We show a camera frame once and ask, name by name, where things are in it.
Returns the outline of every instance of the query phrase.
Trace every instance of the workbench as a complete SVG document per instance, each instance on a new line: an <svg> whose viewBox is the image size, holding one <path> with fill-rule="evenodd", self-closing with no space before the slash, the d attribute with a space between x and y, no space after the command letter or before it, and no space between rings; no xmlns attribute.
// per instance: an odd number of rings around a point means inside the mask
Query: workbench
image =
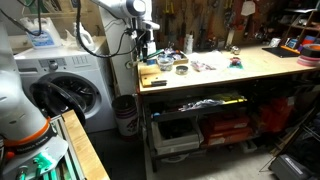
<svg viewBox="0 0 320 180"><path fill-rule="evenodd" d="M86 179L110 179L74 111L68 111L62 117L72 143L69 146L73 146Z"/></svg>
<svg viewBox="0 0 320 180"><path fill-rule="evenodd" d="M143 87L141 80L139 81L139 95L141 96L142 101L144 123L146 125L148 136L147 143L149 145L153 171L157 171L156 160L197 151L199 148L189 151L174 152L168 155L157 154L152 138L152 122L163 122L178 118L186 118L190 116L199 116L202 114L231 110L237 108L238 105L230 104L188 110L184 112L166 112L160 113L160 115L154 117L152 116L154 113L154 110L152 110L151 107L152 105L166 101L174 101L179 99L187 100L189 98L199 97L201 95L211 95L219 92L221 93L224 92L225 87L237 87L238 85L246 86L246 83L248 82L247 88L251 88L255 87L256 85L254 84L257 84L257 82L260 83L264 80L277 81L278 79L283 79L284 82L286 82L291 80L305 80L310 77L319 77L319 67L302 66L297 63L297 57L280 58L262 50L262 47L266 46L242 47L240 55L234 55L230 52L224 51L222 52L222 55L220 54L220 58L218 59L214 59L214 57L218 56L214 55L212 52L202 52L187 55L189 60L201 59L208 62L220 61L219 64L225 64L225 66L220 66L217 68L217 70L198 72L190 66L189 61L188 64L183 64L189 67L189 71L186 75L177 75L175 72L176 65L173 66L170 72L162 72L161 79L167 80L167 84L165 86ZM230 58L232 57L239 57L241 59L243 69L228 68ZM138 65L138 70L145 66L146 64L140 63ZM317 89L312 83L304 87L307 88L297 88L295 90L308 92Z"/></svg>

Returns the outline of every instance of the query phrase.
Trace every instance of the concrete floor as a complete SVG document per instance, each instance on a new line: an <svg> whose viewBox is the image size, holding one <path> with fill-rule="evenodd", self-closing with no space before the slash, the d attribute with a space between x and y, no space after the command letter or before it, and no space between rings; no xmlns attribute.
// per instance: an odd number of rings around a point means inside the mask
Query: concrete floor
<svg viewBox="0 0 320 180"><path fill-rule="evenodd" d="M276 180L268 170L259 170L272 158L265 150L244 154L235 145L190 155L178 163L157 161L158 171L153 172L148 147L145 145L147 180Z"/></svg>

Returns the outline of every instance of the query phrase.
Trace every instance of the white washing machine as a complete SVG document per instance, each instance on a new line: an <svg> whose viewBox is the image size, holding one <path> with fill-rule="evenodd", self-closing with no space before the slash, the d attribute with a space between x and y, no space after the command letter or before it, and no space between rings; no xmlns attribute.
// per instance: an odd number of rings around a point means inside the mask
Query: white washing machine
<svg viewBox="0 0 320 180"><path fill-rule="evenodd" d="M96 38L95 45L95 53L106 54L105 37ZM108 59L76 46L29 49L14 58L25 94L45 115L74 109L88 133L116 127Z"/></svg>

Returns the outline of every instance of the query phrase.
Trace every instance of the detergent bottle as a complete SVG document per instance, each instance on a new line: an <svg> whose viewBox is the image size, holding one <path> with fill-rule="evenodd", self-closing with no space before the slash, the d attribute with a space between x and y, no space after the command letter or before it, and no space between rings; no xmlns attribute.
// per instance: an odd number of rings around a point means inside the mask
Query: detergent bottle
<svg viewBox="0 0 320 180"><path fill-rule="evenodd" d="M73 23L73 27L74 27L74 36L76 37L78 48L79 50L83 51L84 49L81 46L77 36L77 23ZM90 51L94 51L95 45L94 45L93 39L89 34L89 32L83 28L81 23L79 24L79 30L80 30L80 38L81 38L81 41L83 42L83 45L86 48L88 48Z"/></svg>
<svg viewBox="0 0 320 180"><path fill-rule="evenodd" d="M32 22L28 17L20 19L21 23L34 34L39 32L39 19L36 18ZM41 34L34 36L27 33L33 47L35 49L51 48L61 46L61 39L57 29L54 27L50 18L41 18Z"/></svg>

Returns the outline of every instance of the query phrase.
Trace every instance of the red toolbox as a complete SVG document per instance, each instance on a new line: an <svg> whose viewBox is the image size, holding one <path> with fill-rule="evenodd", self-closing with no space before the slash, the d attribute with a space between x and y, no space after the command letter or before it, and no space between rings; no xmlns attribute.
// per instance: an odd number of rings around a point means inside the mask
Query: red toolbox
<svg viewBox="0 0 320 180"><path fill-rule="evenodd" d="M204 136L204 142L207 145L236 143L244 141L253 135L252 128L250 127L213 131L206 120L200 123L200 127Z"/></svg>
<svg viewBox="0 0 320 180"><path fill-rule="evenodd" d="M250 119L243 112L218 113L210 115L208 122L213 131L247 127Z"/></svg>

